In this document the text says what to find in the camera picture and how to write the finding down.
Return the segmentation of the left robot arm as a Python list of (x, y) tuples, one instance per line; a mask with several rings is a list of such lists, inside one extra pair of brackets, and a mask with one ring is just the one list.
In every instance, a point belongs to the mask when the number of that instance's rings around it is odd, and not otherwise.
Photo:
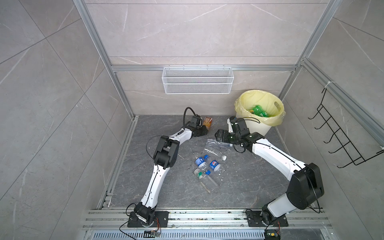
[(161, 187), (169, 170), (174, 166), (181, 144), (193, 137), (208, 134), (208, 129), (203, 125), (199, 115), (192, 116), (188, 122), (183, 122), (183, 127), (175, 134), (161, 136), (153, 155), (154, 168), (147, 190), (142, 200), (135, 206), (134, 213), (144, 226), (150, 226), (155, 220), (155, 211)]

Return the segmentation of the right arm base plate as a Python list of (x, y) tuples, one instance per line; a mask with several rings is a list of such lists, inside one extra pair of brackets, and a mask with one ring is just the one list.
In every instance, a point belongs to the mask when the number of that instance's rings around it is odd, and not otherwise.
[(282, 215), (278, 218), (267, 213), (267, 211), (256, 211), (246, 209), (246, 220), (249, 227), (288, 227), (288, 221), (286, 215)]

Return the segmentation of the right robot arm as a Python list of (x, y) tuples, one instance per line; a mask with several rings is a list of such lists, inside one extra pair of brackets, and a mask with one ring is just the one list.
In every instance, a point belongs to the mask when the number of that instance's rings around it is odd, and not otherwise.
[(232, 116), (227, 122), (228, 130), (220, 129), (215, 133), (218, 142), (239, 145), (260, 156), (290, 181), (285, 194), (263, 206), (261, 219), (264, 225), (271, 226), (286, 213), (304, 210), (319, 202), (325, 190), (320, 168), (316, 164), (305, 164), (278, 149), (263, 135), (251, 133), (243, 118)]

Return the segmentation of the green Sprite bottle yellow cap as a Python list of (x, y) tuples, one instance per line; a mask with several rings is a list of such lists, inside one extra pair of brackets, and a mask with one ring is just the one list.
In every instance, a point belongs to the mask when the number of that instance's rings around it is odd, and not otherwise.
[(254, 115), (262, 117), (262, 118), (269, 118), (270, 117), (270, 115), (260, 105), (254, 106), (252, 108), (251, 112)]

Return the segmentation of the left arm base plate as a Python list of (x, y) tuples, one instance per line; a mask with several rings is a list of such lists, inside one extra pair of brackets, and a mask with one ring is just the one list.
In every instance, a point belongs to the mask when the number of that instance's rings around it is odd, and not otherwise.
[(167, 211), (156, 211), (145, 219), (139, 216), (135, 212), (130, 212), (129, 221), (127, 223), (128, 228), (140, 228), (140, 227), (153, 227), (165, 228), (168, 226), (169, 212)]

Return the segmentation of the amber tea bottle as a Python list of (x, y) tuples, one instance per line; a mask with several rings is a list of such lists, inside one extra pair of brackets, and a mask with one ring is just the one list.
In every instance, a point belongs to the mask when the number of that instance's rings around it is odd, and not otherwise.
[(212, 122), (213, 122), (213, 118), (205, 117), (203, 125), (207, 128), (207, 130), (210, 130)]

